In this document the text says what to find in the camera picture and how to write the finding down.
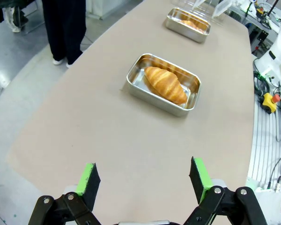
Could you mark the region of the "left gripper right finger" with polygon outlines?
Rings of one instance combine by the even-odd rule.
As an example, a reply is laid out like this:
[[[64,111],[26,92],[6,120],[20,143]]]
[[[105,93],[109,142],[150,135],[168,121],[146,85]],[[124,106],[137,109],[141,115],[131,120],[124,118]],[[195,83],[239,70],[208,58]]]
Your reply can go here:
[[[231,191],[215,185],[201,158],[191,159],[189,177],[198,206],[185,225],[210,225],[216,216],[226,216],[232,225],[266,225],[266,219],[254,191],[239,187]]]

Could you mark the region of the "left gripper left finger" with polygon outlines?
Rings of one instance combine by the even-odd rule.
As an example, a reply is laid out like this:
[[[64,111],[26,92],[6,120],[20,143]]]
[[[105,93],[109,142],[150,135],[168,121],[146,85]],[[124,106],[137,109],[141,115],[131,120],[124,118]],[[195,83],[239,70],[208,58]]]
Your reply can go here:
[[[29,224],[65,225],[74,221],[77,225],[99,225],[92,210],[100,181],[96,164],[86,164],[75,191],[62,194],[58,199],[49,195],[38,198]]]

